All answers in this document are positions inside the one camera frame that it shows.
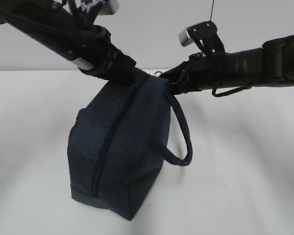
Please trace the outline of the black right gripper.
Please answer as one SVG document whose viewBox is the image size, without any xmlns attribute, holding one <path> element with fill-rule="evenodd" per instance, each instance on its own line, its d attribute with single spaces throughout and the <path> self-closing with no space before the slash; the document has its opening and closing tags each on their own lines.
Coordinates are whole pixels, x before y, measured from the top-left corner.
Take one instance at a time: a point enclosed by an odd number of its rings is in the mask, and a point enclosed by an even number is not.
<svg viewBox="0 0 294 235">
<path fill-rule="evenodd" d="M 212 56 L 195 53 L 189 56 L 188 61 L 162 73 L 161 77 L 168 80 L 169 90 L 174 95 L 225 88 L 222 84 L 224 77 L 219 71 L 224 57 L 225 53 Z"/>
</svg>

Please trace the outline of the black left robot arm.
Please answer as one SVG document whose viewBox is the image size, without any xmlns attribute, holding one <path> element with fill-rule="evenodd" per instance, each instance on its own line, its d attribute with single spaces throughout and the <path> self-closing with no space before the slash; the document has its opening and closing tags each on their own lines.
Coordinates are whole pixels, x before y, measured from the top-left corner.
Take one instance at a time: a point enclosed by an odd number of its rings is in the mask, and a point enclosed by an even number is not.
<svg viewBox="0 0 294 235">
<path fill-rule="evenodd" d="M 0 0 L 0 25 L 9 24 L 73 63 L 83 74 L 130 86 L 136 62 L 111 43 L 111 34 L 95 25 L 114 15 L 116 0 Z"/>
</svg>

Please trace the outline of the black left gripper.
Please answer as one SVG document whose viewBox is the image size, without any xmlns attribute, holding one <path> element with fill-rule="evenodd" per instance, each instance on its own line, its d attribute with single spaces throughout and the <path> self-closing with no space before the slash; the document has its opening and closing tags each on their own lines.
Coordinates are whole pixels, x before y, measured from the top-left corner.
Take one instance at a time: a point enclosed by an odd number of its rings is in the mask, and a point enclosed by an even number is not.
<svg viewBox="0 0 294 235">
<path fill-rule="evenodd" d="M 111 43 L 111 33 L 102 26 L 82 30 L 75 65 L 85 75 L 131 86 L 136 61 Z"/>
</svg>

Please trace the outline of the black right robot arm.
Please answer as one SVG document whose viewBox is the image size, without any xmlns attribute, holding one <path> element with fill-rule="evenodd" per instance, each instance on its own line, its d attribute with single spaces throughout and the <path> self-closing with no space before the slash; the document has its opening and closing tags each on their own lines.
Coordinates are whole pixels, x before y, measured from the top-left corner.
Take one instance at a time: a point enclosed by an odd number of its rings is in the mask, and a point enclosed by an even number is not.
<svg viewBox="0 0 294 235">
<path fill-rule="evenodd" d="M 160 77 L 169 81 L 172 94 L 211 90 L 212 96 L 224 97 L 253 87 L 293 87 L 294 35 L 255 49 L 215 53 L 211 58 L 192 54 Z"/>
</svg>

